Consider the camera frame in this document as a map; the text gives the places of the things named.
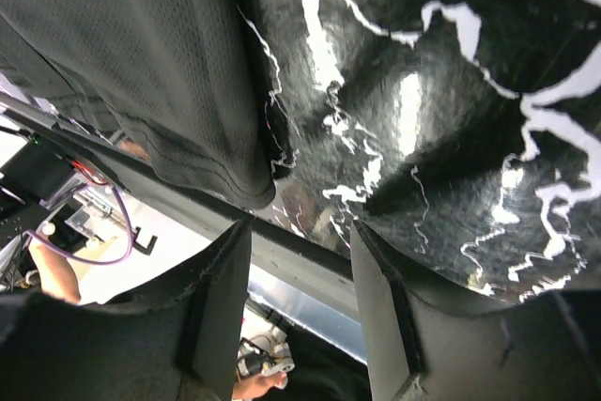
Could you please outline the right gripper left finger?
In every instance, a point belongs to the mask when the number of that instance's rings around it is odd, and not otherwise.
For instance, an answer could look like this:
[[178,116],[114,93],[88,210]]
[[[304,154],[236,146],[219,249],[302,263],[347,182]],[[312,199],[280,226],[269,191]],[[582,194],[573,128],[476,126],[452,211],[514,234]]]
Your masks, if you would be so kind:
[[227,400],[247,298],[251,227],[105,304],[34,290],[1,298],[5,400]]

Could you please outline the operator forearm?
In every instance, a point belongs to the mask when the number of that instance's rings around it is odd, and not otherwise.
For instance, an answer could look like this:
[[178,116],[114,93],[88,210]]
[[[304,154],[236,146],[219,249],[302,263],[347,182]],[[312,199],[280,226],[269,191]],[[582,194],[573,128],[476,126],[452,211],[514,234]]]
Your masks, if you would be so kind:
[[78,305],[81,293],[76,274],[68,260],[39,239],[32,239],[29,253],[39,271],[41,290],[56,299]]

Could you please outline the operator bare hand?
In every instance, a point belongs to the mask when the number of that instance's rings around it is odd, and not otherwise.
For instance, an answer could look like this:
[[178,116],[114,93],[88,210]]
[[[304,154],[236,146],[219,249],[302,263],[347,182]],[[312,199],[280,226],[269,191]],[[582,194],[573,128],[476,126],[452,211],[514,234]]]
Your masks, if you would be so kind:
[[250,378],[241,379],[234,384],[233,400],[253,400],[265,395],[274,387],[284,386],[287,383],[287,373],[281,372],[268,377],[261,374]]

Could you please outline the black t-shirt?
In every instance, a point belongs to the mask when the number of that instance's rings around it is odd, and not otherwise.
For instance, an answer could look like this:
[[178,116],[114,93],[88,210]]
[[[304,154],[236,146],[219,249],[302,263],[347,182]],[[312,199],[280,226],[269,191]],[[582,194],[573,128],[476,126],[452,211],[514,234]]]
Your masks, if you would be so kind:
[[155,174],[242,208],[275,195],[235,0],[1,0],[1,71]]

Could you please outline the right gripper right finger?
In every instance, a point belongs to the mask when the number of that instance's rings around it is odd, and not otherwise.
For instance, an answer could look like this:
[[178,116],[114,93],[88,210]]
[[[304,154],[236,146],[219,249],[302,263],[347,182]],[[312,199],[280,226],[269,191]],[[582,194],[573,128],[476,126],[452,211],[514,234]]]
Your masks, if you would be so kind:
[[600,294],[511,305],[457,285],[355,223],[351,266],[376,400],[596,400]]

